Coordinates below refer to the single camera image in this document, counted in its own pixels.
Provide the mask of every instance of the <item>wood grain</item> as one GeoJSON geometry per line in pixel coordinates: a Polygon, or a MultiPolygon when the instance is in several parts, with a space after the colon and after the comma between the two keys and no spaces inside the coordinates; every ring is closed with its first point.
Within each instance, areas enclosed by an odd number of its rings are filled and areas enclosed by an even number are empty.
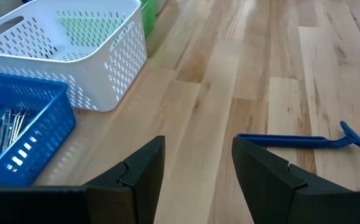
{"type": "MultiPolygon", "coordinates": [[[[119,106],[78,125],[35,185],[79,185],[158,134],[155,223],[253,223],[234,172],[237,133],[360,135],[360,1],[169,0],[119,106]]],[[[360,149],[272,152],[360,190],[360,149]]]]}

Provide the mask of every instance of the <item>blue plastic tool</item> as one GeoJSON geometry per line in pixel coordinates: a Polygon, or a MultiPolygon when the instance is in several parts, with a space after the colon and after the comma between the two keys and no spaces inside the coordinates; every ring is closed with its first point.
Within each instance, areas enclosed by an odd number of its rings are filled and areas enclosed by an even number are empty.
{"type": "Polygon", "coordinates": [[[238,134],[237,137],[247,139],[262,147],[297,147],[327,149],[345,147],[355,144],[360,147],[360,137],[345,123],[340,121],[345,137],[329,140],[323,136],[283,136],[275,134],[238,134]]]}

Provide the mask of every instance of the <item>basket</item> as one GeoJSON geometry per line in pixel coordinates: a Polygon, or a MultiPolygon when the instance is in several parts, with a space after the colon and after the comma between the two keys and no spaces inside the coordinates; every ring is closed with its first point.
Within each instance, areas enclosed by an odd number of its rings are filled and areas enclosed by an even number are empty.
{"type": "Polygon", "coordinates": [[[75,127],[67,89],[65,83],[0,74],[0,110],[37,115],[0,154],[1,185],[31,184],[75,127]]]}
{"type": "Polygon", "coordinates": [[[156,21],[156,0],[148,0],[141,7],[142,22],[144,23],[145,36],[152,31],[156,21]]]}
{"type": "Polygon", "coordinates": [[[36,0],[0,18],[0,73],[65,82],[78,108],[116,107],[146,61],[137,0],[36,0]]]}

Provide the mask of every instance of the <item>white plastic basket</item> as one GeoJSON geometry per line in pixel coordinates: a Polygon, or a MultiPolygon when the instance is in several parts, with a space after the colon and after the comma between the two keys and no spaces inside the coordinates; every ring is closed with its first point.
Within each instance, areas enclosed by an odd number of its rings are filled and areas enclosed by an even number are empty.
{"type": "Polygon", "coordinates": [[[66,82],[75,107],[110,111],[146,61],[138,0],[36,0],[0,18],[0,73],[66,82]]]}

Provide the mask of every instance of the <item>blue plastic basket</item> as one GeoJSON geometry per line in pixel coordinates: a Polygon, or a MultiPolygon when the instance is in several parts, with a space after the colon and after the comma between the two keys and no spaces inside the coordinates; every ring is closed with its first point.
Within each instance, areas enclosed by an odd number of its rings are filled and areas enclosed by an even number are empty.
{"type": "Polygon", "coordinates": [[[0,155],[0,185],[29,185],[76,125],[67,84],[0,74],[0,110],[36,117],[0,155]]]}

